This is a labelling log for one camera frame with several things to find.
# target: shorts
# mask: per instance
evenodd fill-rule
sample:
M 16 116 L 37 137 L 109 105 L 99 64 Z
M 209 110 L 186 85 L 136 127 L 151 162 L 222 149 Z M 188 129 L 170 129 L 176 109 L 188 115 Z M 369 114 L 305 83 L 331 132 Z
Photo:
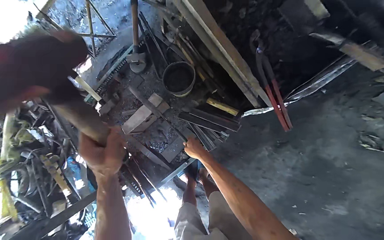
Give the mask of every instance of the shorts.
M 210 194 L 208 199 L 209 225 L 207 230 L 202 223 L 198 209 L 188 202 L 185 202 L 179 210 L 177 221 L 174 226 L 177 240 L 248 240 L 252 239 L 242 224 L 233 214 L 221 192 L 216 191 Z

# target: metal bucket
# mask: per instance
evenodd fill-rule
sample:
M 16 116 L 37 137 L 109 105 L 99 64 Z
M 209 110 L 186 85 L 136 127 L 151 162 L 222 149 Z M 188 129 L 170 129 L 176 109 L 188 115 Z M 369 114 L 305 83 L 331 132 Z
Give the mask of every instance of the metal bucket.
M 195 68 L 187 62 L 174 62 L 164 70 L 163 83 L 174 96 L 187 96 L 195 84 Z

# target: wooden handle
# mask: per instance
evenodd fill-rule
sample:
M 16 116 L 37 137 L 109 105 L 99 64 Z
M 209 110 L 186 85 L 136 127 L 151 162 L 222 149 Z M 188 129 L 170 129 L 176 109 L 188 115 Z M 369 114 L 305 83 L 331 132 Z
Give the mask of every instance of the wooden handle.
M 133 18 L 133 45 L 139 46 L 139 19 L 137 17 L 137 0 L 131 0 L 131 16 Z
M 86 104 L 83 100 L 64 102 L 53 105 L 59 114 L 72 123 L 79 131 L 106 146 L 109 128 L 100 120 L 99 113 Z

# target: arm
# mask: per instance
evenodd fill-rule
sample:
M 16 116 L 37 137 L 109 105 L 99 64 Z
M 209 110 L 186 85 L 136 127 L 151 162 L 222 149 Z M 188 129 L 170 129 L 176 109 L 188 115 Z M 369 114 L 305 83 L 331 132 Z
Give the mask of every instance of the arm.
M 253 239 L 296 240 L 260 198 L 216 162 L 198 140 L 190 138 L 185 146 L 186 153 L 200 160 L 208 170 L 230 209 Z
M 96 175 L 98 185 L 95 240 L 131 239 L 127 209 L 118 182 L 125 146 L 117 128 L 111 129 L 105 148 L 98 146 L 87 135 L 80 135 L 80 155 Z

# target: concrete floor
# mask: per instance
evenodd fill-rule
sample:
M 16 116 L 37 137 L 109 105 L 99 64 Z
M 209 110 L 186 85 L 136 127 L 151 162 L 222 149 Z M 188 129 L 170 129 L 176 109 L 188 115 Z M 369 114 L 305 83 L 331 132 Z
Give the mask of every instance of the concrete floor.
M 325 94 L 291 104 L 287 133 L 274 112 L 245 117 L 213 154 L 302 239 L 384 239 L 384 152 L 358 142 L 371 132 L 384 148 L 384 107 L 371 101 L 380 75 L 355 65 Z

